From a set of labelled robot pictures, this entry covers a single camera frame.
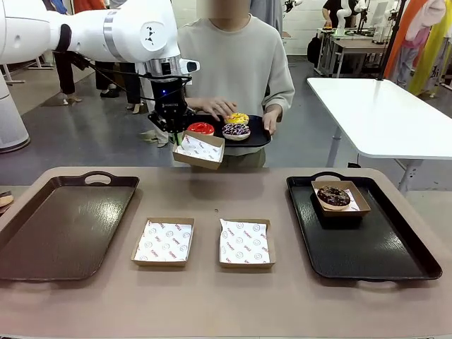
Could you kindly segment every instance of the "person's hand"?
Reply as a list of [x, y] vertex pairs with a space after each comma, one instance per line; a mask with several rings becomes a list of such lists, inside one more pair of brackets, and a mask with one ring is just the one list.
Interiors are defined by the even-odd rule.
[[263, 127], [271, 136], [276, 132], [276, 125], [281, 113], [283, 113], [283, 109], [280, 105], [271, 105], [263, 115]]
[[212, 114], [212, 117], [219, 121], [219, 115], [226, 119], [237, 113], [237, 104], [235, 102], [227, 101], [222, 97], [209, 97], [209, 98], [199, 98], [196, 103], [198, 109], [201, 109], [205, 113]]

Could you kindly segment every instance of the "brown tray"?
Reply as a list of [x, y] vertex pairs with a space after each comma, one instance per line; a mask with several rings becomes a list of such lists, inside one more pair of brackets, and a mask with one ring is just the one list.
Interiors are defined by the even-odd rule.
[[[87, 183], [94, 175], [110, 183]], [[96, 273], [138, 182], [106, 172], [50, 179], [0, 232], [0, 279], [82, 280]]]

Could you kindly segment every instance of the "person's right hand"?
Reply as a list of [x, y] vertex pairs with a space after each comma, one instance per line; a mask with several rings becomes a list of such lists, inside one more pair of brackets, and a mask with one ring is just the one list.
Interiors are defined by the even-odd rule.
[[220, 120], [219, 115], [226, 119], [237, 113], [237, 104], [221, 97], [200, 98], [197, 106], [205, 113], [212, 114], [216, 121]]

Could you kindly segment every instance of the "person's left hand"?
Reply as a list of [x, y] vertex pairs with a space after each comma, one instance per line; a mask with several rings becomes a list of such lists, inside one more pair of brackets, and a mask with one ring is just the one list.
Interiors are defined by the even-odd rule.
[[267, 108], [267, 112], [263, 115], [263, 127], [270, 133], [271, 136], [276, 132], [278, 118], [282, 112], [283, 110], [280, 105], [271, 105]]

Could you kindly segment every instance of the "black shoe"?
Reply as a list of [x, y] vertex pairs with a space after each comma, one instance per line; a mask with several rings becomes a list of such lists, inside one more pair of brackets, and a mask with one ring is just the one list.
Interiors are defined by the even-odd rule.
[[119, 91], [118, 90], [108, 90], [106, 93], [100, 93], [100, 97], [106, 97], [113, 99], [115, 97], [119, 97]]

